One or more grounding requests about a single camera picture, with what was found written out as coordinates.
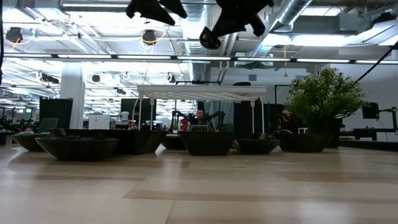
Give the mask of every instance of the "computer screen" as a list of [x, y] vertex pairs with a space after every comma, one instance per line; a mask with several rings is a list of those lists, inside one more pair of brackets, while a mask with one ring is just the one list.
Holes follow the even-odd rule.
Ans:
[[366, 103], [362, 107], [363, 119], [379, 119], [379, 105], [377, 103]]

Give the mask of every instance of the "chair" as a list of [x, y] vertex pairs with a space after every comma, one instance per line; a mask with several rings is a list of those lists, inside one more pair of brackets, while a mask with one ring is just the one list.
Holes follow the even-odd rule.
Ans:
[[59, 118], [44, 118], [40, 121], [40, 126], [37, 128], [38, 133], [50, 132], [50, 129], [57, 128]]

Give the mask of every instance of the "monitor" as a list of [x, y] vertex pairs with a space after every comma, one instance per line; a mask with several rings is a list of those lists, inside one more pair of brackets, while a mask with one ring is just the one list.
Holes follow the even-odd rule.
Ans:
[[362, 107], [363, 119], [379, 119], [379, 105], [377, 103], [366, 103]]
[[[129, 112], [129, 120], [132, 120], [132, 110], [134, 105], [136, 104], [137, 99], [122, 99], [121, 101], [121, 112], [127, 111]], [[142, 100], [142, 109], [141, 109], [141, 121], [150, 121], [150, 99]], [[154, 109], [152, 112], [153, 120], [156, 120], [156, 100], [154, 103]], [[138, 121], [139, 117], [139, 101], [136, 105], [136, 111], [134, 114], [134, 120]]]
[[209, 126], [207, 126], [207, 125], [191, 125], [191, 126], [189, 126], [189, 131], [208, 132]]

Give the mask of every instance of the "desk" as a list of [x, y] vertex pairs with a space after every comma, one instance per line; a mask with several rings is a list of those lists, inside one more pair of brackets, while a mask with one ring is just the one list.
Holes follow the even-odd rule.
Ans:
[[377, 133], [394, 133], [393, 128], [356, 128], [354, 129], [355, 140], [361, 138], [372, 138], [372, 141], [377, 141]]

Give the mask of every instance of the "dark bowl planter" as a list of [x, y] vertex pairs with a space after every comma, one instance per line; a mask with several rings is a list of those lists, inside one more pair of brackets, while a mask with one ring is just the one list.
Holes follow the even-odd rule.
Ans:
[[166, 136], [162, 144], [166, 149], [187, 150], [180, 136]]
[[179, 132], [191, 156], [227, 156], [235, 140], [235, 133]]
[[44, 152], [42, 146], [37, 144], [36, 138], [49, 137], [49, 134], [16, 134], [13, 140], [29, 152]]
[[66, 129], [65, 133], [68, 136], [80, 136], [86, 138], [97, 138], [98, 130], [87, 130], [87, 129]]
[[160, 146], [164, 138], [166, 138], [167, 131], [151, 131], [150, 141], [148, 146], [148, 153], [154, 153]]
[[322, 152], [332, 134], [279, 134], [280, 148], [287, 152]]
[[117, 139], [105, 138], [37, 138], [49, 154], [61, 161], [98, 161], [111, 155]]
[[142, 155], [153, 153], [160, 146], [166, 131], [97, 130], [101, 138], [119, 139], [115, 153]]
[[66, 131], [63, 128], [52, 128], [50, 129], [50, 134], [54, 137], [62, 137], [67, 135]]
[[269, 154], [280, 143], [272, 139], [237, 139], [240, 154]]

